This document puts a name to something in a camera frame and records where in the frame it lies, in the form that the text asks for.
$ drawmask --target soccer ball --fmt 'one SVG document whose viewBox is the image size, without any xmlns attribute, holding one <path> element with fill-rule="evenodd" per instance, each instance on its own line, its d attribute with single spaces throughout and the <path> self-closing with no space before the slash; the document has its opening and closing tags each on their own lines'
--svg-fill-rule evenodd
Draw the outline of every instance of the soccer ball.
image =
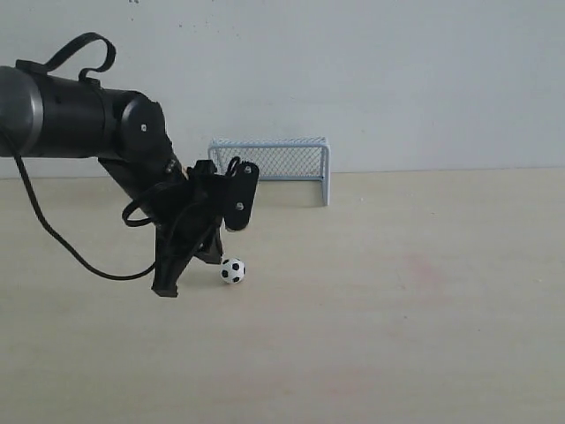
<svg viewBox="0 0 565 424">
<path fill-rule="evenodd" d="M 220 275 L 227 284 L 241 283 L 245 277 L 245 264 L 237 258 L 224 259 Z"/>
</svg>

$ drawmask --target black robotic arm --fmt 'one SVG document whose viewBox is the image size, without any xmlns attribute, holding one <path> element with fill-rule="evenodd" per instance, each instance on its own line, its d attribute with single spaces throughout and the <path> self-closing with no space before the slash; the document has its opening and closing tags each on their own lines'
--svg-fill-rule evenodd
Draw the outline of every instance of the black robotic arm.
<svg viewBox="0 0 565 424">
<path fill-rule="evenodd" d="M 83 69 L 78 80 L 49 75 L 88 43 L 104 41 L 104 64 Z M 165 129 L 161 105 L 131 90 L 105 89 L 89 72 L 105 72 L 116 49 L 97 33 L 85 33 L 46 64 L 18 60 L 0 66 L 0 156 L 13 157 L 43 227 L 98 276 L 127 280 L 154 270 L 152 289 L 176 297 L 177 280 L 192 257 L 219 264 L 222 223 L 241 231 L 249 223 L 259 168 L 234 157 L 225 175 L 212 161 L 184 168 Z M 131 227 L 155 227 L 155 261 L 133 276 L 112 276 L 91 267 L 54 231 L 34 196 L 22 157 L 96 157 L 132 198 L 122 218 Z M 140 209 L 145 218 L 132 220 Z"/>
</svg>

